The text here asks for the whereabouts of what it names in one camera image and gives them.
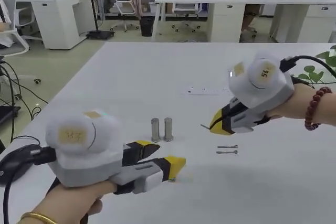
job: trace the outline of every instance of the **white cabinet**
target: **white cabinet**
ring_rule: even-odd
[[[245,4],[210,4],[208,42],[239,42]]]

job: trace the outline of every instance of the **metal pin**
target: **metal pin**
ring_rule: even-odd
[[[160,131],[159,131],[159,119],[152,119],[152,142],[157,143],[160,141]]]
[[[238,151],[232,151],[232,152],[216,152],[217,154],[238,154]]]
[[[210,130],[210,128],[207,127],[207,126],[205,126],[205,125],[202,125],[202,124],[201,124],[201,126],[204,127],[204,128],[206,128],[207,130]]]
[[[233,145],[233,146],[217,146],[217,148],[238,148],[238,145]]]
[[[174,139],[173,137],[173,119],[164,119],[164,138],[166,142],[170,142]]]

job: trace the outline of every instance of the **wrist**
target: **wrist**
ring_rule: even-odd
[[[335,115],[336,94],[325,94],[317,106],[313,121],[314,123],[335,125]]]

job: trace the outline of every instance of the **black cable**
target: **black cable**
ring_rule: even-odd
[[[26,164],[33,163],[34,165],[42,165],[47,164],[50,162],[54,162],[56,160],[56,152],[55,149],[47,146],[44,148],[41,148],[39,152],[36,152],[34,154],[31,153],[31,156],[27,158],[26,160],[20,162],[13,173],[11,174],[4,192],[4,201],[3,201],[3,216],[4,216],[4,224],[9,224],[9,216],[8,216],[8,205],[9,205],[9,192],[10,188],[12,186],[13,180],[15,178],[15,175],[25,166]]]
[[[26,106],[28,112],[29,112],[29,115],[30,115],[30,120],[32,121],[33,120],[33,114],[31,113],[30,111],[30,108],[28,107],[27,103],[23,100],[23,98],[21,97],[21,101],[23,102],[23,104]]]
[[[26,165],[29,163],[32,163],[33,159],[29,158],[26,159],[24,161],[22,161],[13,171],[13,173],[11,174],[9,181],[6,184],[5,187],[5,192],[4,192],[4,201],[3,201],[3,216],[4,216],[4,224],[9,224],[9,216],[8,216],[8,203],[9,203],[9,192],[10,192],[10,188],[12,186],[13,180],[15,178],[15,175]]]
[[[6,64],[6,65],[8,65],[8,66],[10,67],[10,69],[13,71],[13,73],[14,73],[14,75],[15,75],[15,78],[16,78],[16,80],[17,80],[17,84],[18,84],[18,86],[19,86],[19,93],[20,93],[20,95],[21,95],[21,97],[22,97],[22,92],[21,92],[21,86],[20,86],[19,77],[17,76],[17,74],[16,74],[14,68],[11,66],[11,64],[9,64],[9,63],[6,62],[6,61],[4,61],[3,63]]]
[[[299,59],[306,59],[306,60],[315,61],[315,62],[321,64],[322,66],[324,66],[331,73],[331,75],[336,78],[336,72],[330,66],[328,66],[328,64],[326,64],[323,60],[320,60],[320,59],[315,58],[313,56],[307,56],[307,55],[295,56],[293,59],[295,59],[295,61],[298,61]]]
[[[20,139],[20,138],[30,138],[30,139],[36,140],[38,142],[38,145],[41,145],[41,141],[34,136],[21,135],[21,136],[16,136],[15,138],[13,138],[13,140]]]
[[[29,88],[27,88],[27,87],[25,87],[25,86],[23,86],[23,85],[17,83],[17,82],[14,81],[13,79],[11,79],[11,81],[14,82],[15,84],[17,84],[18,86],[20,86],[20,87],[22,87],[22,88],[28,90],[28,91],[29,91],[30,93],[32,93],[35,97],[37,97],[37,98],[40,99],[41,101],[43,101],[43,102],[45,102],[46,104],[48,104],[48,102],[47,102],[46,100],[44,100],[44,99],[42,99],[41,97],[39,97],[37,94],[35,94],[34,92],[32,92],[32,90],[30,90]]]
[[[4,68],[1,64],[0,64],[0,69],[3,70],[6,73],[6,75],[8,77],[9,87],[11,88],[10,89],[11,90],[10,91],[11,92],[10,96],[11,96],[11,99],[12,99],[12,105],[11,105],[11,107],[12,107],[12,133],[10,135],[10,139],[11,139],[11,142],[12,142],[13,138],[14,138],[14,127],[15,127],[15,123],[14,123],[14,117],[15,117],[15,111],[14,111],[14,106],[15,106],[14,90],[13,90],[12,80],[11,80],[11,78],[9,76],[9,73],[8,73],[7,69]]]

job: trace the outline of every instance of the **desk drawer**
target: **desk drawer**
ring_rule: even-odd
[[[34,13],[56,13],[58,12],[57,1],[32,2]]]
[[[334,18],[336,17],[336,5],[310,5],[307,17]]]
[[[236,15],[244,12],[245,4],[215,4],[215,15]]]

